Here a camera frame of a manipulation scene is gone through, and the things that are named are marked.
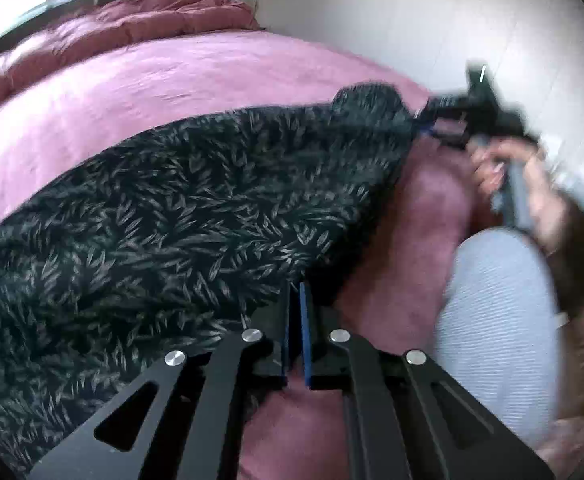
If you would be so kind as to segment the person's right hand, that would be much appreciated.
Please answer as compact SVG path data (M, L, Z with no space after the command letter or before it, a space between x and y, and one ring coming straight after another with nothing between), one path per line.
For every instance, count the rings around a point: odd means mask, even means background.
M467 146L478 191L505 226L549 255L560 245L568 205L552 186L542 152L521 138L475 136Z

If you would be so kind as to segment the brown sleeved right forearm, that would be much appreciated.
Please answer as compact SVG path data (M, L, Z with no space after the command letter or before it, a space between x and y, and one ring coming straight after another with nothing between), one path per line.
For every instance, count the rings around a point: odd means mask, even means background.
M558 223L542 240L542 248L559 309L572 320L584 310L584 210L564 193L558 201Z

